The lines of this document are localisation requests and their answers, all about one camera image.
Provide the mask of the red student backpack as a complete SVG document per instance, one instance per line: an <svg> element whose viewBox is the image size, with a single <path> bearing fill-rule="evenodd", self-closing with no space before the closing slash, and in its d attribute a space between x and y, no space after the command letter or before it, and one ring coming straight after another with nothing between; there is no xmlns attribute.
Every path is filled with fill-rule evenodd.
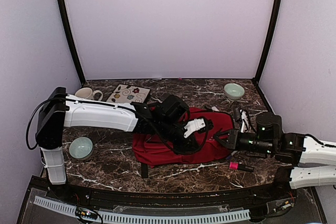
<svg viewBox="0 0 336 224"><path fill-rule="evenodd" d="M151 167L171 164L201 164L226 158L231 151L218 143L214 135L234 127L232 116L226 112L190 108L191 120L202 116L211 120L214 126L209 130L205 145L199 152L191 155L175 154L161 142L157 135L135 134L132 143L135 158L140 163Z"/></svg>

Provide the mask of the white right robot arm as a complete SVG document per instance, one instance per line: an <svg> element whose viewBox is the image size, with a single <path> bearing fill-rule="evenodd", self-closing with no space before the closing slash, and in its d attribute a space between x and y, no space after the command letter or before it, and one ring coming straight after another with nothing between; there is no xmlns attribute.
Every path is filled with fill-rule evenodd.
<svg viewBox="0 0 336 224"><path fill-rule="evenodd" d="M231 151L247 151L290 164L281 167L268 188L273 200L292 189L335 185L335 143L321 141L311 134L284 133L281 116L263 112L256 117L256 133L237 129L215 133L214 139Z"/></svg>

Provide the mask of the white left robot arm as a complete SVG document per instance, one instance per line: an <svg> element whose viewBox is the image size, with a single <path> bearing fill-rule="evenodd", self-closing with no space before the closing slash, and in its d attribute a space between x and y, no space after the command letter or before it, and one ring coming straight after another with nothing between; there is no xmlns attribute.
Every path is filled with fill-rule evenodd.
<svg viewBox="0 0 336 224"><path fill-rule="evenodd" d="M74 197L74 189L67 182L62 134L65 127L85 126L124 132L157 135L174 154L192 155L205 142L198 143L197 133L208 134L210 123L201 116L191 118L189 106L179 97L169 95L156 103L108 103L79 98L67 94L66 88L57 87L50 97L32 112L26 128L26 138L34 117L37 116L36 144L40 148L48 181L54 193L63 201Z"/></svg>

